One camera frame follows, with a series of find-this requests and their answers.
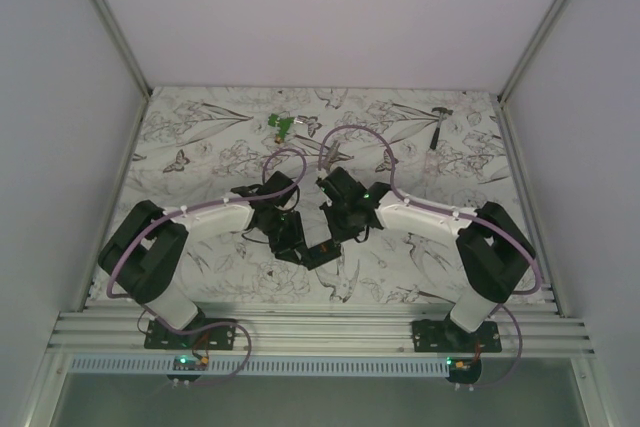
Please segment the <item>black fuse box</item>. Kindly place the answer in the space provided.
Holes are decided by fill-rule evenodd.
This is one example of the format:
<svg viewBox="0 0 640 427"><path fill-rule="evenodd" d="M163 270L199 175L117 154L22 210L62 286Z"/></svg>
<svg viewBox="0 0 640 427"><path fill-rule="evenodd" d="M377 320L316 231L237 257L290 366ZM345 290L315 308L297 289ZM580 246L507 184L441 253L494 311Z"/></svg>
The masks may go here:
<svg viewBox="0 0 640 427"><path fill-rule="evenodd" d="M336 244L333 240L327 240L308 247L302 255L302 265L308 270L314 270L340 258L341 254L341 245Z"/></svg>

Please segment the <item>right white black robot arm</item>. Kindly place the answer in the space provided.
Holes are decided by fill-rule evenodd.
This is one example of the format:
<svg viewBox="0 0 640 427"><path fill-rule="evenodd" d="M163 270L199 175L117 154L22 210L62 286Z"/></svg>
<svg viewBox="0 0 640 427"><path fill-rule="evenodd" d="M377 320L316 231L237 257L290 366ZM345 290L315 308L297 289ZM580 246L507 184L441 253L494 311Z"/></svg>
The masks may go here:
<svg viewBox="0 0 640 427"><path fill-rule="evenodd" d="M477 342L478 328L516 293L529 269L534 271L534 287L540 286L532 245L497 203L472 209L429 202L384 182L365 187L341 167L320 176L316 185L327 198L321 209L336 243L378 229L455 246L468 286L443 327L444 341L452 350L466 351Z"/></svg>

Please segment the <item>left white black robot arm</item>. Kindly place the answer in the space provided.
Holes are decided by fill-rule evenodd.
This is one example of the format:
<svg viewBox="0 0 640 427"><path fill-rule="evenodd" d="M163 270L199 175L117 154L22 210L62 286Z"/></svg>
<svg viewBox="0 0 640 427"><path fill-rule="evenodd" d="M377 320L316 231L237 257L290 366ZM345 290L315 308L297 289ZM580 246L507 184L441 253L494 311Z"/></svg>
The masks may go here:
<svg viewBox="0 0 640 427"><path fill-rule="evenodd" d="M109 275L107 297L135 301L168 328L179 347L197 346L205 327L200 310L174 280L188 242L248 228L259 211L286 203L300 181L276 172L245 194L193 206L139 202L99 254L98 264Z"/></svg>

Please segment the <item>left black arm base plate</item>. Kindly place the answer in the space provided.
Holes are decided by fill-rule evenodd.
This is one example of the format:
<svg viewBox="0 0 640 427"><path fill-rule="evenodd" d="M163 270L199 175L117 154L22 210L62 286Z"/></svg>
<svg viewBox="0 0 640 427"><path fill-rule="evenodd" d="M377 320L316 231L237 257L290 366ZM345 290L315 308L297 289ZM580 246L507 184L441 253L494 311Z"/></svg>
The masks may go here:
<svg viewBox="0 0 640 427"><path fill-rule="evenodd" d="M196 319L186 329L196 330L210 324L213 324L214 328L188 335L178 335L167 329L158 320L151 320L148 323L144 348L147 350L180 351L231 350L236 332L234 319Z"/></svg>

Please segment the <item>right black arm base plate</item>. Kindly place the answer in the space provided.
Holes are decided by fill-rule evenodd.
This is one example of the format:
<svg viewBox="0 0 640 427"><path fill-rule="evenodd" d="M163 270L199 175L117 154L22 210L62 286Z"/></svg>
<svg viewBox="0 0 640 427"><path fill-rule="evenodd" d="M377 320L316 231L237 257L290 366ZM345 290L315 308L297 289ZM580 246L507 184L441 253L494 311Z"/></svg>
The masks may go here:
<svg viewBox="0 0 640 427"><path fill-rule="evenodd" d="M476 331L468 333L445 320L415 320L411 323L411 339L415 352L426 353L500 353L501 337L493 321L483 322Z"/></svg>

